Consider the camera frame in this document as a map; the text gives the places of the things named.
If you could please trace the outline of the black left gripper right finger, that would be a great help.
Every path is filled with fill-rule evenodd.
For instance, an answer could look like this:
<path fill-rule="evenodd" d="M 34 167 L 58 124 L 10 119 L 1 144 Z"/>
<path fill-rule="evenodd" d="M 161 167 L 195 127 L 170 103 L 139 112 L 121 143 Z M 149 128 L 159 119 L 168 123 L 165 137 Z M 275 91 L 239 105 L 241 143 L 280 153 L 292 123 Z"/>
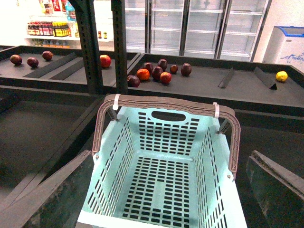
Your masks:
<path fill-rule="evenodd" d="M 304 226 L 304 180 L 258 151 L 247 160 L 253 194 L 272 228 Z"/>

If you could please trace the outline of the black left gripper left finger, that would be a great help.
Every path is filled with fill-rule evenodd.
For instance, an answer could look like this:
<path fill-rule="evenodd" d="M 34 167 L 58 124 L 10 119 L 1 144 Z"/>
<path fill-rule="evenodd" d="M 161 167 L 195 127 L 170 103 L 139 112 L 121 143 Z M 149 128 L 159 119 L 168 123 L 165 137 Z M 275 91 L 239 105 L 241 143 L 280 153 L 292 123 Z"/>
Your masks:
<path fill-rule="evenodd" d="M 2 228 L 74 228 L 92 174 L 85 150 L 26 196 L 0 213 Z"/>

